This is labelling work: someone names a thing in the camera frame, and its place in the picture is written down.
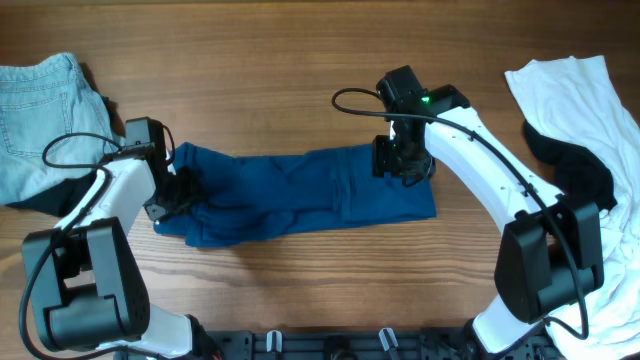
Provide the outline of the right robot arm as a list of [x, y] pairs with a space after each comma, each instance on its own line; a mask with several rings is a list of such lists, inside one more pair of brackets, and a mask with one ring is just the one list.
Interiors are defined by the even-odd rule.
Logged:
[[581, 325], [571, 333], [586, 339], [586, 296], [604, 283], [596, 204], [573, 200], [532, 173], [451, 85], [428, 90], [403, 66], [384, 75], [376, 96], [391, 130], [374, 141], [374, 175], [399, 177], [410, 187], [442, 162], [500, 230], [498, 294], [471, 322], [480, 349], [502, 355], [546, 325], [566, 328], [553, 313], [569, 304], [577, 305]]

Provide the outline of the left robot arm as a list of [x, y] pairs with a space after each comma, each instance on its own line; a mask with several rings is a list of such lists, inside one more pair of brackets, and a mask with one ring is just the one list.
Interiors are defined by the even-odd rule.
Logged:
[[25, 238], [18, 326], [32, 356], [222, 358], [195, 317], [151, 305], [127, 240], [140, 210], [158, 223], [198, 198], [198, 186], [172, 172], [174, 158], [166, 125], [127, 121], [125, 144], [94, 164], [96, 180], [79, 204], [54, 228]]

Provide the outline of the blue t-shirt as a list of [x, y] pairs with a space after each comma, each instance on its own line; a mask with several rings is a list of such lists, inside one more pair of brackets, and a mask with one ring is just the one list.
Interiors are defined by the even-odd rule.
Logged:
[[175, 165], [188, 169], [207, 196], [185, 214], [162, 220], [160, 235], [191, 247], [229, 247], [287, 234], [434, 218], [427, 181], [406, 188], [372, 174], [369, 145], [304, 155], [231, 157], [191, 143]]

